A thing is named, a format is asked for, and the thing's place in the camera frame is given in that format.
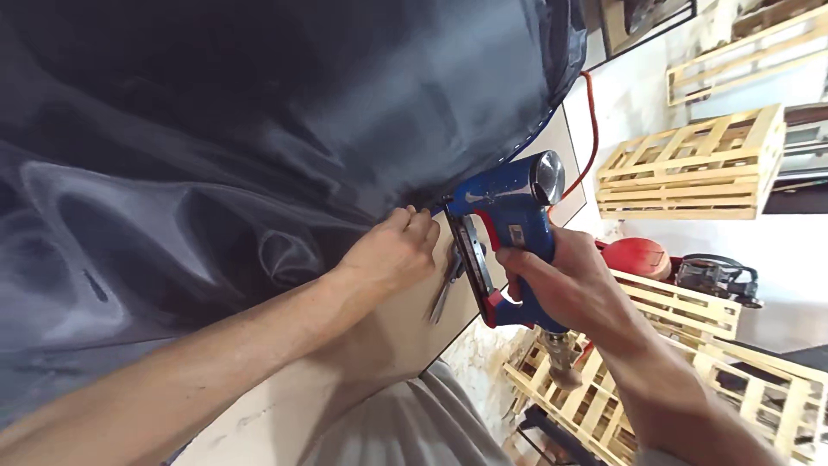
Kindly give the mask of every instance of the wooden pallet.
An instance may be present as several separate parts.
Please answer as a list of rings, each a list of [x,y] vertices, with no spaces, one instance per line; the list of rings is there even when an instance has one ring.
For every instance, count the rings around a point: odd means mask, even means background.
[[[828,374],[729,343],[695,349],[667,341],[782,456],[803,463],[813,461],[816,442],[826,431],[823,420]],[[571,392],[561,391],[550,383],[547,372],[541,370],[542,365],[548,365],[548,356],[542,351],[539,347],[539,360],[532,359],[540,361],[534,370],[526,364],[520,369],[504,365],[520,396],[546,410],[554,421],[607,464],[633,464],[638,449],[635,433],[623,411],[613,377],[598,351],[593,350],[582,358],[579,369],[588,383]],[[745,363],[752,370],[769,372],[782,381],[772,383],[757,378],[731,366],[729,362],[733,361]],[[812,440],[802,441],[809,435]]]
[[[624,141],[597,172],[608,219],[753,219],[782,165],[780,104]]]
[[[742,305],[691,289],[611,270],[635,307],[651,321],[704,338],[736,338]]]
[[[667,70],[667,104],[732,89],[828,56],[828,5]]]
[[[797,17],[804,12],[826,4],[826,0],[767,0],[753,11],[744,13],[733,23],[733,40],[757,34],[780,22]]]
[[[563,391],[551,383],[549,356],[540,345],[541,365],[524,364],[521,370],[503,365],[507,377],[517,387],[518,396],[537,403],[549,416],[569,430],[584,446],[610,466],[632,464],[635,436],[600,354],[592,350],[576,366],[584,385]]]

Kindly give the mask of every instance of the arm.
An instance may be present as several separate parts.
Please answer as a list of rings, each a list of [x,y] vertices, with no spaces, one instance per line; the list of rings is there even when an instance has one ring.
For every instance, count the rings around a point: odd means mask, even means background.
[[[0,464],[159,464],[288,362],[424,279],[439,225],[396,209],[317,280],[203,328],[0,433]]]
[[[555,320],[585,333],[616,380],[639,444],[689,464],[781,465],[782,460],[674,352],[633,306],[593,238],[553,227],[551,265],[520,250],[498,251],[509,293],[521,275]]]

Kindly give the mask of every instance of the forearm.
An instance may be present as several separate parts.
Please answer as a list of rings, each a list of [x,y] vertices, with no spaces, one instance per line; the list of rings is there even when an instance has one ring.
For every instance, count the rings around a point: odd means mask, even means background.
[[[327,274],[44,406],[0,434],[0,463],[158,464],[380,298],[347,274]]]
[[[637,322],[624,336],[617,335],[607,347],[599,342],[596,346],[618,384],[639,444],[693,465],[781,464],[690,364],[634,312]]]

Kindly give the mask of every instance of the hand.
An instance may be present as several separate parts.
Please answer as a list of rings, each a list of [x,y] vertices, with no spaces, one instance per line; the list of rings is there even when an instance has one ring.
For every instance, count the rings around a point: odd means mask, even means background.
[[[427,209],[397,208],[357,241],[335,270],[369,287],[381,302],[434,273],[439,236],[440,225]]]
[[[599,346],[630,343],[627,340],[641,337],[641,332],[651,334],[652,327],[609,272],[595,239],[581,231],[551,229],[555,238],[551,265],[524,250],[498,251],[509,296],[521,299],[518,276],[523,277],[550,317],[585,333]]]

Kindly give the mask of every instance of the gray shirt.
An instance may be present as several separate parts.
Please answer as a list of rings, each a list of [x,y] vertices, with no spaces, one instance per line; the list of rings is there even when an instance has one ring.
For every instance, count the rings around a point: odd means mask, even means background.
[[[319,439],[304,462],[320,465],[512,466],[443,361],[354,407]],[[642,451],[638,466],[687,466]]]

